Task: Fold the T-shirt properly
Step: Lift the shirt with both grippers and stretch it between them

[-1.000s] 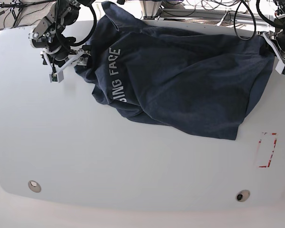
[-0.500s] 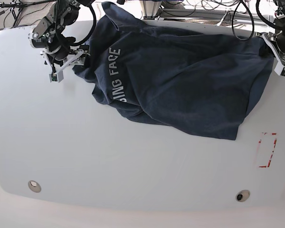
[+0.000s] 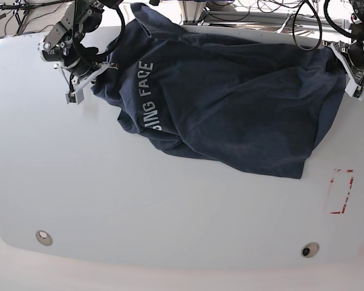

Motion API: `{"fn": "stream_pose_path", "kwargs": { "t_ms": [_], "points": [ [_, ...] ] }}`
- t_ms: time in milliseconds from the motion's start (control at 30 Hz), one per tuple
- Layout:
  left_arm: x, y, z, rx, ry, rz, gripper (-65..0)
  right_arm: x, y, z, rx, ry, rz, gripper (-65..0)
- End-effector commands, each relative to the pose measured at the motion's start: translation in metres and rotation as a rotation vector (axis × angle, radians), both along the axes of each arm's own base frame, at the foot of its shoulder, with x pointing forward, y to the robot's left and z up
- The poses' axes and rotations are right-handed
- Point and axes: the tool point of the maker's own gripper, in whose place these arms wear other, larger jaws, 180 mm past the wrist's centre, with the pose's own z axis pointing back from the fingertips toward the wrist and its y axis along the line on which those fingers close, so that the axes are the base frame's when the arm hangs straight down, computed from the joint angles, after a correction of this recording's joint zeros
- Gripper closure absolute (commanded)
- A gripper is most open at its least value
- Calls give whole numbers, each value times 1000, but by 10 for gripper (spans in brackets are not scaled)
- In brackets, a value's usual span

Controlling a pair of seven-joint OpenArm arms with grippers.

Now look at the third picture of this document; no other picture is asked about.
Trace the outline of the left-side robot arm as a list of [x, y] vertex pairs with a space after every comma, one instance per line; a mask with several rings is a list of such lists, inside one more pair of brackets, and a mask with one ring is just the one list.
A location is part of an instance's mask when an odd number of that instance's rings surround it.
[[351, 1], [353, 13], [352, 26], [346, 30], [338, 26], [329, 16], [329, 1], [323, 4], [324, 17], [327, 23], [340, 35], [352, 43], [333, 42], [329, 46], [335, 57], [341, 62], [348, 76], [345, 92], [350, 97], [361, 101], [364, 97], [364, 1]]

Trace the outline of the right-side robot arm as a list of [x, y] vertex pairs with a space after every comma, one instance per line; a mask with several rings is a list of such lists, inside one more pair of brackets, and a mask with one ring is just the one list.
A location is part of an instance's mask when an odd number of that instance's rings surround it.
[[[75, 94], [73, 79], [89, 80], [93, 73], [105, 68], [107, 57], [120, 45], [126, 32], [124, 16], [119, 8], [121, 1], [74, 1], [70, 4], [62, 19], [57, 22], [39, 45], [41, 58], [45, 62], [55, 62], [63, 71], [70, 73], [66, 79], [69, 96]], [[121, 22], [120, 33], [100, 53], [96, 47], [81, 44], [86, 34], [94, 32], [101, 24], [104, 7], [117, 12]]]

